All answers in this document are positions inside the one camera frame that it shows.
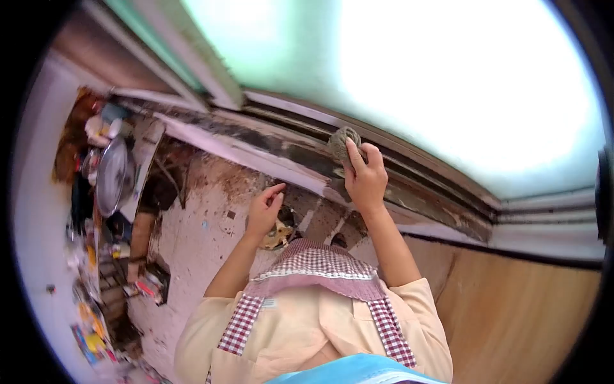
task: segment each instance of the label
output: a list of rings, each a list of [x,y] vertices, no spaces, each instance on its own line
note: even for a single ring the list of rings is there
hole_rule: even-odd
[[[260,306],[260,309],[265,308],[277,308],[277,300],[275,299],[265,299]]]

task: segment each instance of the wall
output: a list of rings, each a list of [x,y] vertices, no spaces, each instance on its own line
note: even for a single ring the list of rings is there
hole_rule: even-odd
[[[64,259],[70,188],[51,179],[53,159],[64,123],[80,85],[108,90],[103,82],[47,58],[32,88],[15,143],[11,213],[15,253],[23,289],[43,336],[77,383],[99,383],[81,355],[69,325],[74,275]],[[45,291],[47,284],[56,293]]]
[[[118,87],[174,93],[83,10],[72,13],[53,40],[52,47]]]

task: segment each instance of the frosted glass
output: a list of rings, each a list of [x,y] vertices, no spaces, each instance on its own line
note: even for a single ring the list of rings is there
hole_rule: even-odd
[[[182,0],[243,85],[382,128],[502,199],[591,187],[591,69],[544,3]]]

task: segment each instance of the apron strap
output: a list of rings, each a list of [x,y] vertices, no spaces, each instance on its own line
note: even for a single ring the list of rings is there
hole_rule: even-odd
[[[386,355],[408,368],[415,367],[416,357],[403,336],[388,296],[384,299],[369,301],[367,305],[378,329],[379,338],[384,344]]]
[[[243,355],[247,338],[252,332],[252,326],[258,317],[263,301],[263,297],[252,297],[245,293],[241,296],[217,345],[218,349],[237,356]],[[204,382],[211,384],[211,369],[207,372],[207,379]]]

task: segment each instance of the blue fabric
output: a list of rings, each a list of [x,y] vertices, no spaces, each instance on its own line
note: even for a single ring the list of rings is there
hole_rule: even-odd
[[[359,353],[312,369],[283,374],[267,384],[334,383],[354,384],[389,372],[409,372],[431,382],[443,383],[399,364],[391,358]]]

